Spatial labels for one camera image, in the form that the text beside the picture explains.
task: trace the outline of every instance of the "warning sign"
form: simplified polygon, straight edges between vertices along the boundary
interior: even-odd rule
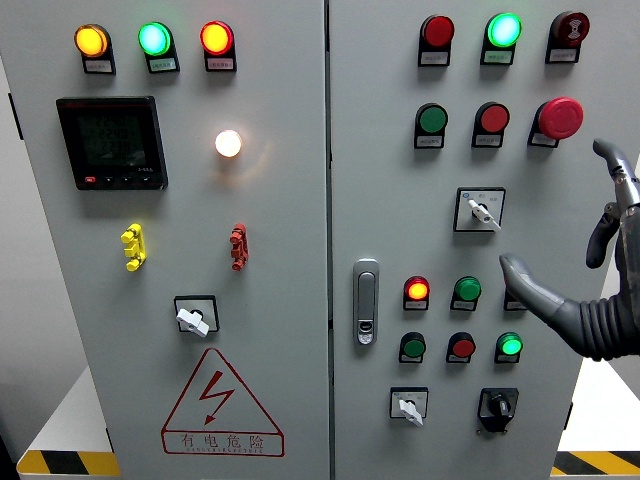
[[[284,456],[284,434],[217,348],[191,374],[162,444],[169,454]]]

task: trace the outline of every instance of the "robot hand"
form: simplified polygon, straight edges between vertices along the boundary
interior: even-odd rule
[[[587,248],[587,266],[602,265],[607,244],[615,247],[620,293],[591,302],[575,302],[540,285],[516,255],[500,256],[507,290],[577,353],[594,360],[640,355],[640,188],[624,154],[613,144],[594,140],[593,151],[607,162],[616,202],[605,207]]]

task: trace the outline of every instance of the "hazard stripe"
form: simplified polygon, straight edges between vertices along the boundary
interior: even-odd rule
[[[640,475],[640,452],[558,452],[551,475]]]
[[[29,450],[18,462],[17,470],[22,474],[120,476],[112,452]]]

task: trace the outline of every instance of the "lightning bolt symbol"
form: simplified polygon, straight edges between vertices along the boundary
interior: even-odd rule
[[[204,392],[202,392],[202,395],[200,395],[200,400],[208,400],[210,398],[221,397],[224,395],[224,398],[222,399],[222,402],[220,402],[220,405],[218,405],[218,408],[216,408],[211,415],[207,415],[207,418],[204,421],[205,426],[210,424],[216,419],[215,414],[218,412],[218,410],[222,408],[225,402],[229,400],[229,397],[233,395],[233,392],[235,392],[235,390],[225,390],[224,392],[218,392],[213,394],[211,393],[211,390],[213,389],[215,384],[218,383],[221,377],[222,377],[222,372],[220,370],[217,370],[216,373],[213,374],[211,381],[209,381],[207,388],[205,388]]]

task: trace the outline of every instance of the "yellow terminal block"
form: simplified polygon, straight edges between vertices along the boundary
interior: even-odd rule
[[[131,258],[127,263],[127,270],[135,272],[147,259],[147,251],[144,247],[144,238],[142,236],[142,227],[137,223],[132,223],[129,228],[120,235],[120,241],[126,245],[124,247],[124,256]]]

